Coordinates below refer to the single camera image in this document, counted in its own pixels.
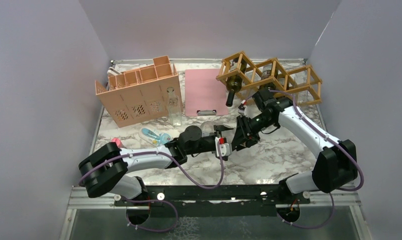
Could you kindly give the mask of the large clear glass jar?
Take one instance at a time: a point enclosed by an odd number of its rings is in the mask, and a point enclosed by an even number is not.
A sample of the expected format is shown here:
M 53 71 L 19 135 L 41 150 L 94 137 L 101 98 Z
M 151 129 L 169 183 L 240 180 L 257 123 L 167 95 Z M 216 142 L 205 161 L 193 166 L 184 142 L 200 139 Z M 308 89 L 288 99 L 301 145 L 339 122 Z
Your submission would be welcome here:
M 219 126 L 219 123 L 210 120 L 204 121 L 199 127 L 202 132 L 202 137 L 220 136 L 221 134 L 218 133 L 215 126 Z

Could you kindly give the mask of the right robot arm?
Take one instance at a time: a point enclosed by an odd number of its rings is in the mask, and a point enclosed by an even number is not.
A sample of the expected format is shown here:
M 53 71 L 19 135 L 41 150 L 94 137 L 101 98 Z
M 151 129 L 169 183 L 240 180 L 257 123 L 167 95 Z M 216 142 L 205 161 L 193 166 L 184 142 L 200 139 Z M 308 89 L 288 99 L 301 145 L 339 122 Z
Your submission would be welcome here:
M 257 144 L 259 133 L 270 126 L 286 128 L 307 146 L 316 157 L 314 168 L 279 181 L 277 196 L 285 204 L 291 203 L 302 192 L 343 191 L 343 186 L 355 179 L 359 179 L 359 185 L 350 191 L 360 189 L 364 184 L 364 174 L 357 163 L 355 144 L 349 139 L 341 141 L 320 128 L 302 113 L 292 94 L 275 97 L 276 93 L 276 90 L 261 89 L 252 95 L 261 113 L 253 118 L 237 117 L 232 149 L 240 151 Z

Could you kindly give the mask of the clear glass bottle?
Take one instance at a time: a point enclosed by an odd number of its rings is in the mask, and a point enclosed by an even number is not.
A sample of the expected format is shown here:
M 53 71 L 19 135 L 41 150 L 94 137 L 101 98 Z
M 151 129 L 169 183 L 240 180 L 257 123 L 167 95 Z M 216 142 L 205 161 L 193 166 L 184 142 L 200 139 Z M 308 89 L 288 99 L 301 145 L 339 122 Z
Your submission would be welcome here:
M 182 108 L 180 97 L 176 94 L 173 87 L 167 88 L 167 110 L 172 126 L 182 125 Z

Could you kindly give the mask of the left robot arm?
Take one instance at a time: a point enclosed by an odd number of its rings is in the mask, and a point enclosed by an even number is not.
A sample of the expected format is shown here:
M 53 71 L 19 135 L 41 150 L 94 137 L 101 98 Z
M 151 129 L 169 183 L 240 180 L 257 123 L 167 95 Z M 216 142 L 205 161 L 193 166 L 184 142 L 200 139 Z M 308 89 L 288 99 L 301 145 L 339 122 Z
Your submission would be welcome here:
M 109 142 L 85 158 L 79 165 L 81 179 L 90 198 L 107 193 L 128 199 L 133 205 L 148 200 L 149 193 L 141 177 L 127 174 L 147 169 L 181 168 L 189 156 L 214 153 L 221 162 L 232 153 L 232 146 L 223 132 L 231 130 L 226 125 L 214 125 L 213 132 L 203 134 L 200 127 L 188 126 L 178 137 L 159 147 L 150 149 L 120 148 Z

